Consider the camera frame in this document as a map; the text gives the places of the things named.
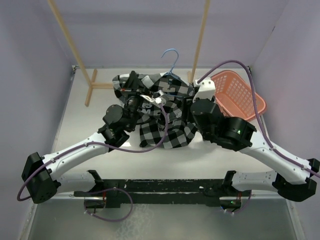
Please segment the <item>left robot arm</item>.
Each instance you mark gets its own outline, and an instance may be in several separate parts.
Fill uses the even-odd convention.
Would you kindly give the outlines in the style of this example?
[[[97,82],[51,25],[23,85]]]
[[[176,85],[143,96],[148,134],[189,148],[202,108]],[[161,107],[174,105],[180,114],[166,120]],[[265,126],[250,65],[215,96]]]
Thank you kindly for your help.
[[[136,128],[143,103],[140,95],[145,89],[138,74],[131,71],[116,93],[117,97],[124,97],[124,105],[111,105],[103,117],[104,125],[97,132],[61,153],[30,154],[21,175],[29,198],[35,204],[49,200],[62,188],[59,178],[64,173],[122,146],[129,139],[128,134]]]

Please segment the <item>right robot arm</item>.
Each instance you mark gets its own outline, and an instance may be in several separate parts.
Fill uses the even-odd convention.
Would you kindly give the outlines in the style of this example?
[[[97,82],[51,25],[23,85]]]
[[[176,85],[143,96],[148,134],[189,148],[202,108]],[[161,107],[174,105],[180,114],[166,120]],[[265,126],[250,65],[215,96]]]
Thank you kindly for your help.
[[[315,195],[317,183],[312,176],[320,170],[317,159],[299,158],[274,143],[268,144],[254,125],[240,117],[224,116],[213,100],[186,97],[182,118],[195,124],[204,141],[250,156],[271,169],[249,173],[228,171],[222,182],[226,195],[261,190],[276,192],[294,202]]]

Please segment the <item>blue wire hanger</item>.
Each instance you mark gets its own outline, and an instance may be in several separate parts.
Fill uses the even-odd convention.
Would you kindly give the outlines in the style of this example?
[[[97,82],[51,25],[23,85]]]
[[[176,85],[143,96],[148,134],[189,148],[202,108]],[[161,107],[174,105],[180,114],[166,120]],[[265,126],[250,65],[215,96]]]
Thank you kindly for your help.
[[[172,84],[172,80],[177,80],[177,81],[180,81],[182,84],[186,84],[178,75],[173,73],[173,70],[174,70],[174,68],[176,66],[176,63],[177,63],[178,59],[179,59],[178,51],[175,48],[169,48],[169,49],[167,49],[167,50],[165,50],[163,52],[161,58],[163,58],[164,55],[167,52],[170,52],[170,51],[174,51],[176,53],[176,59],[175,59],[174,63],[172,64],[170,70],[168,72],[166,72],[163,76],[171,76],[171,78],[168,79],[169,85]],[[174,95],[174,94],[169,93],[169,91],[167,89],[165,89],[164,87],[162,88],[162,91],[164,92],[165,95],[167,95],[169,97],[174,97],[174,98],[179,98],[179,99],[183,99],[184,98],[183,96]]]

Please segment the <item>black white checkered shirt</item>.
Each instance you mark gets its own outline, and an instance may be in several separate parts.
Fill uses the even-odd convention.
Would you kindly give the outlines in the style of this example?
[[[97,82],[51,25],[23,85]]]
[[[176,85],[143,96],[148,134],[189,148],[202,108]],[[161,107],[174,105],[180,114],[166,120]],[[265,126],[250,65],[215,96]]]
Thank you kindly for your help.
[[[165,73],[143,74],[137,73],[140,85],[145,87],[151,94],[165,88],[170,94],[179,95],[183,98],[193,97],[195,90],[192,84],[179,80],[168,81],[171,76],[164,76]],[[125,104],[125,96],[122,94],[122,86],[129,78],[130,73],[116,75],[112,79],[113,90],[116,98]],[[141,148],[154,147],[161,138],[163,142],[159,145],[163,149],[175,149],[189,145],[194,139],[197,130],[191,120],[182,119],[183,99],[168,96],[163,109],[166,113],[168,124],[165,123],[164,115],[160,107],[144,100],[140,118],[137,121],[139,126],[139,146]]]

